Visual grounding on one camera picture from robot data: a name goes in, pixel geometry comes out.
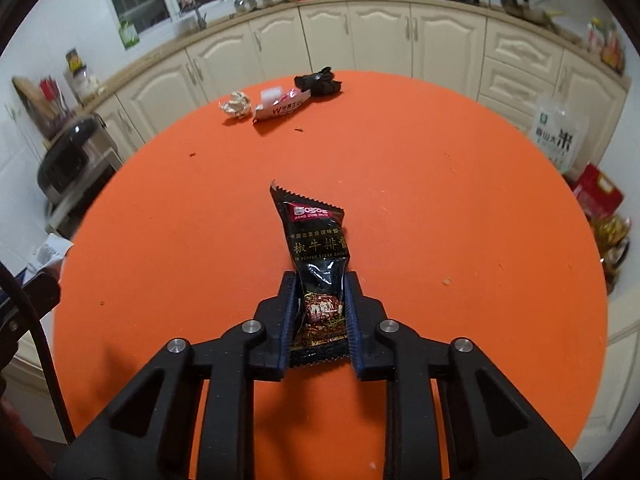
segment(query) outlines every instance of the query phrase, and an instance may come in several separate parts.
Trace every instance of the silver bolt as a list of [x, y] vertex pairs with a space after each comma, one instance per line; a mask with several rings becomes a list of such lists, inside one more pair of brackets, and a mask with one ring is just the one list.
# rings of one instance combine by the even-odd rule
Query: silver bolt
[[255, 334], [261, 328], [262, 324], [256, 319], [250, 319], [249, 321], [242, 323], [242, 331], [247, 332], [248, 334]]
[[469, 339], [465, 339], [463, 337], [461, 337], [460, 339], [456, 339], [455, 343], [453, 343], [453, 346], [455, 346], [456, 350], [458, 352], [471, 352], [474, 349], [474, 344], [469, 341]]
[[397, 332], [399, 329], [400, 325], [393, 319], [385, 319], [380, 322], [380, 330], [382, 330], [382, 332], [393, 333]]
[[187, 342], [184, 339], [171, 339], [166, 345], [166, 349], [172, 354], [179, 354], [187, 348]]

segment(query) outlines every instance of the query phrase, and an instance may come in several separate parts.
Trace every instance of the kitchen cabinet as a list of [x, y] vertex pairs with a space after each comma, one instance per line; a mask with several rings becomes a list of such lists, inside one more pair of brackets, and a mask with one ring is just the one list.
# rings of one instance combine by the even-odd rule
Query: kitchen cabinet
[[538, 98], [551, 97], [554, 86], [524, 70], [485, 57], [480, 93], [533, 116]]
[[533, 32], [488, 20], [485, 56], [521, 68], [553, 85], [558, 78], [562, 51], [558, 44]]
[[191, 60], [183, 50], [134, 79], [116, 95], [145, 142], [207, 103]]
[[520, 110], [516, 110], [509, 105], [496, 101], [486, 96], [478, 96], [478, 102], [481, 105], [486, 106], [489, 110], [496, 112], [498, 115], [507, 119], [513, 126], [519, 129], [521, 132], [528, 134], [533, 126], [533, 117], [527, 115]]
[[115, 95], [98, 106], [95, 113], [107, 125], [107, 133], [116, 143], [118, 156], [123, 162], [144, 145]]
[[281, 10], [249, 22], [267, 80], [311, 72], [298, 9]]
[[589, 161], [600, 162], [618, 125], [626, 91], [591, 63], [564, 51], [554, 98], [569, 110], [589, 118], [589, 128], [572, 167], [578, 176]]
[[265, 81], [247, 23], [191, 45], [187, 54], [209, 101]]
[[486, 18], [462, 10], [411, 5], [415, 78], [478, 98]]
[[313, 72], [355, 69], [347, 4], [300, 7], [300, 18]]
[[349, 3], [356, 70], [412, 75], [413, 40], [408, 4]]

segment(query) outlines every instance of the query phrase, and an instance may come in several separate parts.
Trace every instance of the orange tabletop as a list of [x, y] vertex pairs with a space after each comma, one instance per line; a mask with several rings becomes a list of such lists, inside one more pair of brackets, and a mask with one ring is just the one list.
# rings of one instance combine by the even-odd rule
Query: orange tabletop
[[[455, 92], [342, 72], [343, 92], [252, 124], [216, 103], [158, 135], [87, 213], [54, 350], [82, 430], [169, 339], [219, 337], [292, 269], [272, 180], [344, 208], [350, 268], [421, 336], [473, 339], [572, 447], [603, 364], [590, 228], [526, 136]], [[285, 78], [249, 88], [290, 88]], [[385, 386], [347, 362], [255, 387], [258, 480], [376, 479]]]

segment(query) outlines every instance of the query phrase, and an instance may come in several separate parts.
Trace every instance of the black pepper steak sauce packet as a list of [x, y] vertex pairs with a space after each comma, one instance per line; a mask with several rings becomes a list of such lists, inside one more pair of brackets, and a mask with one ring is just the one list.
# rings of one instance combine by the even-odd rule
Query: black pepper steak sauce packet
[[344, 211], [271, 184], [287, 245], [298, 271], [302, 298], [291, 345], [290, 366], [349, 354], [344, 320], [344, 272], [349, 250]]

